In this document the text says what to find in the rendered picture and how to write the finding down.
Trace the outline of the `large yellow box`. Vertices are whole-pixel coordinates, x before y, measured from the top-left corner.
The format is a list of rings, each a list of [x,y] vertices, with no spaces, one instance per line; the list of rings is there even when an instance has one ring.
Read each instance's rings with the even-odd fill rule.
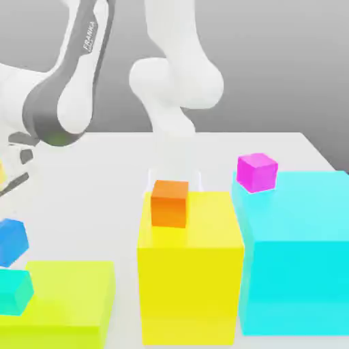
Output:
[[[137,260],[144,345],[231,345],[244,243],[229,192],[190,192],[185,228],[140,218]]]

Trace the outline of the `large cyan box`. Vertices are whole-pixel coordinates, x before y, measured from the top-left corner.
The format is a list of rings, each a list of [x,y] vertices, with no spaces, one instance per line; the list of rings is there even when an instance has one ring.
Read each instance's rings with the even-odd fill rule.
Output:
[[[349,335],[349,174],[280,172],[275,189],[232,185],[245,257],[244,335]]]

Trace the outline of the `small orange cube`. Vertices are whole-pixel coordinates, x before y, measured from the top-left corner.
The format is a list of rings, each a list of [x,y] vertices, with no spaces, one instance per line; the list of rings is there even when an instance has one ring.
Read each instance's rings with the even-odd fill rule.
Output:
[[[157,180],[151,192],[152,225],[186,227],[188,192],[187,181]]]

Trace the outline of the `large lime box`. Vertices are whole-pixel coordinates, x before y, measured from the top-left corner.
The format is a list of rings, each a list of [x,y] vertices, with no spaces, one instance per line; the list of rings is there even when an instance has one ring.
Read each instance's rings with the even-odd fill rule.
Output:
[[[112,261],[30,261],[34,294],[0,315],[0,349],[104,349],[115,299]]]

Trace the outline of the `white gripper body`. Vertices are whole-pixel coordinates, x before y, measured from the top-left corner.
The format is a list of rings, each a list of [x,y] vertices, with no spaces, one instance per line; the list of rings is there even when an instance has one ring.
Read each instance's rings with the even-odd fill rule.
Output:
[[[34,173],[33,167],[26,165],[4,189],[0,189],[0,210],[19,210],[29,202],[33,194]]]

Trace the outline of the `small teal cube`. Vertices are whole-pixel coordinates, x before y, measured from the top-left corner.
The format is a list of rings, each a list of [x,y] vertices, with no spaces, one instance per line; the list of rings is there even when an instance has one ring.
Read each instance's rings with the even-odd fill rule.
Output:
[[[0,269],[0,315],[20,316],[33,294],[30,272]]]

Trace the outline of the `small blue cube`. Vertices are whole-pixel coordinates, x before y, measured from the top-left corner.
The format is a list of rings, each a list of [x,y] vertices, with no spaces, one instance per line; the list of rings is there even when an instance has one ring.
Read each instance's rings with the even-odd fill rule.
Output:
[[[25,225],[15,219],[0,221],[0,267],[8,268],[29,249]]]

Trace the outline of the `small magenta cube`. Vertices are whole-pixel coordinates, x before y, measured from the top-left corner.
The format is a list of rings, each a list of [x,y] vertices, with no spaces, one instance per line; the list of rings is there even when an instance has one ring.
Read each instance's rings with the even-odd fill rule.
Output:
[[[265,153],[252,153],[238,157],[237,182],[249,193],[274,189],[278,163]]]

